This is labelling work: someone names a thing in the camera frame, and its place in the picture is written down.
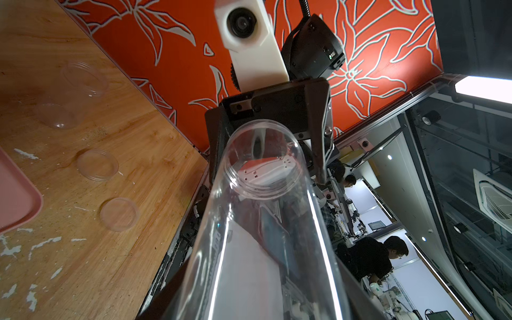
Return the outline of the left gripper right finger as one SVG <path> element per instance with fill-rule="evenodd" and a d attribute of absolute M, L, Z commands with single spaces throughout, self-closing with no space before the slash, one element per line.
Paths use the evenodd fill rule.
<path fill-rule="evenodd" d="M 355 281 L 352 274 L 345 267 L 339 268 L 345 294 L 348 299 L 351 319 L 357 320 L 384 320 L 384 314 L 377 309 L 369 296 Z"/>

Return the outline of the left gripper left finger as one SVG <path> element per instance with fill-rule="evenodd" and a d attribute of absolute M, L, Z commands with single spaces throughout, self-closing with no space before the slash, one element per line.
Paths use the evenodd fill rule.
<path fill-rule="evenodd" d="M 181 287 L 184 282 L 185 273 L 188 266 L 188 260 L 179 268 L 177 273 L 173 276 L 171 281 L 164 287 L 164 289 L 152 300 L 149 307 L 142 312 L 141 315 L 136 317 L 136 320 L 171 320 L 175 319 L 177 305 L 179 302 L 179 295 Z"/>

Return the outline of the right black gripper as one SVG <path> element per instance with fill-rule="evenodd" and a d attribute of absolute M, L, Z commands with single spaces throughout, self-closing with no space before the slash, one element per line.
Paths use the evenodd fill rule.
<path fill-rule="evenodd" d="M 225 98 L 205 112 L 209 138 L 209 182 L 217 175 L 223 152 L 236 129 L 255 120 L 284 125 L 298 141 L 311 141 L 314 174 L 327 182 L 333 150 L 331 88 L 324 78 L 290 81 Z"/>

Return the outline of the clear jar lid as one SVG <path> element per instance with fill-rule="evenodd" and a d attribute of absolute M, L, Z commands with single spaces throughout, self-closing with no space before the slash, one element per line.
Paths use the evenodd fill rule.
<path fill-rule="evenodd" d="M 132 200 L 116 197 L 104 203 L 100 211 L 100 219 L 109 230 L 123 232 L 137 223 L 139 210 Z"/>
<path fill-rule="evenodd" d="M 77 158 L 77 169 L 82 176 L 92 181 L 110 180 L 119 169 L 119 164 L 112 154 L 91 149 Z"/>

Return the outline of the clear cookie jar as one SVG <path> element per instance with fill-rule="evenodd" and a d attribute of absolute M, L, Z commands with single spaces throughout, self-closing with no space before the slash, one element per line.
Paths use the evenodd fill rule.
<path fill-rule="evenodd" d="M 84 62 L 68 63 L 38 100 L 35 115 L 52 128 L 77 127 L 108 86 L 107 78 L 96 68 Z"/>
<path fill-rule="evenodd" d="M 165 319 L 350 319 L 305 157 L 276 121 L 231 136 Z"/>

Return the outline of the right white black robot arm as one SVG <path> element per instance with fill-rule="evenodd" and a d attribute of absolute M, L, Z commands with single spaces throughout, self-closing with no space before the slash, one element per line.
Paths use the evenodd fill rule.
<path fill-rule="evenodd" d="M 327 24 L 300 3 L 298 26 L 278 46 L 263 1 L 217 1 L 214 14 L 231 56 L 237 95 L 205 113 L 209 177 L 215 179 L 235 130 L 254 120 L 273 120 L 311 143 L 312 166 L 322 183 L 334 150 L 331 87 L 327 78 L 345 62 L 341 42 Z"/>

